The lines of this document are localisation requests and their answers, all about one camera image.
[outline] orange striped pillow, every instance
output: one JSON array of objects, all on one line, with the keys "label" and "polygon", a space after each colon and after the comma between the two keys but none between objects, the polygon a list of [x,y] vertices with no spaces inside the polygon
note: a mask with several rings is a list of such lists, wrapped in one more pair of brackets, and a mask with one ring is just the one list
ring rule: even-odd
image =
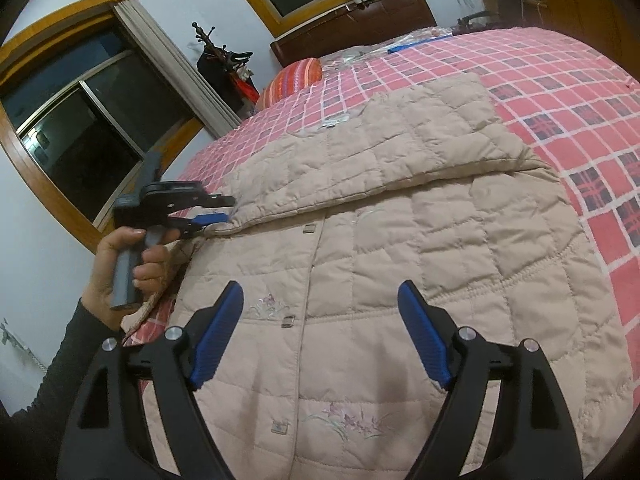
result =
[{"label": "orange striped pillow", "polygon": [[267,85],[255,106],[258,110],[266,110],[285,97],[289,97],[321,79],[322,64],[319,59],[309,57],[291,63],[280,70],[280,73]]}]

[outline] dark sleeve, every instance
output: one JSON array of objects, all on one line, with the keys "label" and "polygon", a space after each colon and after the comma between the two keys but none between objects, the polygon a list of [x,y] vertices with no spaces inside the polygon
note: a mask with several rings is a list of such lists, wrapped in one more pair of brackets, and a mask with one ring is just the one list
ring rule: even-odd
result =
[{"label": "dark sleeve", "polygon": [[25,478],[55,478],[66,420],[76,393],[95,352],[108,337],[119,338],[121,334],[78,303],[36,399],[7,424],[19,460],[18,470]]}]

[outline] wooden window frame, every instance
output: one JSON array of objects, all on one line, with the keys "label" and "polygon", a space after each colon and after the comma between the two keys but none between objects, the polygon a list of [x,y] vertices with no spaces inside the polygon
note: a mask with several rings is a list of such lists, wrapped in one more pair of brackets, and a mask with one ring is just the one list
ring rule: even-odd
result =
[{"label": "wooden window frame", "polygon": [[314,0],[290,12],[286,16],[281,16],[269,0],[247,0],[249,5],[253,7],[255,13],[269,29],[269,32],[273,34],[274,38],[308,22],[308,20],[319,16],[323,12],[335,9],[352,1],[353,0]]},{"label": "wooden window frame", "polygon": [[[116,23],[113,4],[123,0],[80,0],[32,23],[0,46],[0,89],[24,78],[43,60],[50,59],[84,37]],[[187,120],[162,146],[162,166],[175,157],[203,128],[197,118]],[[104,222],[98,230],[56,187],[31,158],[0,103],[0,144],[16,171],[44,207],[87,249],[95,253],[101,238],[113,230]]]}]

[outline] gray handle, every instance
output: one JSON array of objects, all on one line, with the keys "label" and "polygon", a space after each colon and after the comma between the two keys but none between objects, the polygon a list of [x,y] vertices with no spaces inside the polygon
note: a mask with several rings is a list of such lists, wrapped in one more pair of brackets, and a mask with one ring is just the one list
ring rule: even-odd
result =
[{"label": "gray handle", "polygon": [[146,230],[145,240],[118,254],[113,272],[113,290],[111,308],[122,310],[138,308],[142,305],[142,291],[133,286],[133,269],[142,263],[142,251],[158,245],[164,236],[165,228],[154,225]]}]

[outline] pink plaid bedspread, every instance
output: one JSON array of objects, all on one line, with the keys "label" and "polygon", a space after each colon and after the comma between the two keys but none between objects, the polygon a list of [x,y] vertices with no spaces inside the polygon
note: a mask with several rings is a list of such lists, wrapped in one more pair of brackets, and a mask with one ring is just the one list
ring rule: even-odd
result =
[{"label": "pink plaid bedspread", "polygon": [[[210,192],[284,132],[389,92],[459,72],[477,73],[507,127],[562,177],[625,329],[640,403],[640,86],[607,57],[556,32],[492,30],[356,63],[280,101],[199,152],[182,174]],[[331,135],[331,130],[324,134]],[[155,337],[167,313],[134,340]]]}]

